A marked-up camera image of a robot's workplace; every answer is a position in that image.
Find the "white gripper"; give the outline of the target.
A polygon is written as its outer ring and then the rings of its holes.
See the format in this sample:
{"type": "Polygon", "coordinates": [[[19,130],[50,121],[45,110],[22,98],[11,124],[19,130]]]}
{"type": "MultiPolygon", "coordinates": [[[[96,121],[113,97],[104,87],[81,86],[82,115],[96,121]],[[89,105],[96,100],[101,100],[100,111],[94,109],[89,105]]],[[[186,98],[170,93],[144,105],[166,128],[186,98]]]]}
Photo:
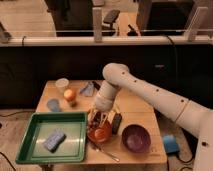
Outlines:
{"type": "Polygon", "coordinates": [[[94,120],[97,114],[97,110],[100,112],[107,112],[103,114],[104,118],[102,119],[101,122],[101,125],[104,125],[109,116],[108,111],[110,111],[114,105],[115,97],[116,95],[113,93],[102,94],[98,92],[94,98],[94,107],[96,109],[92,108],[89,110],[88,121],[92,122],[94,120]]]}

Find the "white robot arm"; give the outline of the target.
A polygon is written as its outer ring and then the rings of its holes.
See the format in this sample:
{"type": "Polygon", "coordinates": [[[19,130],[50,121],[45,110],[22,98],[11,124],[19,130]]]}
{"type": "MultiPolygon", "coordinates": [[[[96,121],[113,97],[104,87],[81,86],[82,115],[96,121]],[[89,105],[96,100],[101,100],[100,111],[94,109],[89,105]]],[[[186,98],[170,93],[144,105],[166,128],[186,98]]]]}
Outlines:
{"type": "Polygon", "coordinates": [[[109,63],[102,74],[95,109],[108,112],[121,88],[132,91],[198,139],[193,171],[213,171],[213,109],[134,77],[124,64],[109,63]]]}

